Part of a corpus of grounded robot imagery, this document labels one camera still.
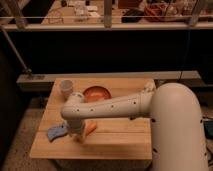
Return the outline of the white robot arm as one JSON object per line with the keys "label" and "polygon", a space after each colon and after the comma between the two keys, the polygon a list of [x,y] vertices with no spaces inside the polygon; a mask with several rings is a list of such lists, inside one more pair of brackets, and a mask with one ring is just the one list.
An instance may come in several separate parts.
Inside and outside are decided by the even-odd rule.
{"label": "white robot arm", "polygon": [[81,134],[86,119],[138,118],[151,121],[152,171],[209,171],[202,111],[196,95],[180,83],[156,90],[85,103],[70,95],[61,109],[68,130]]}

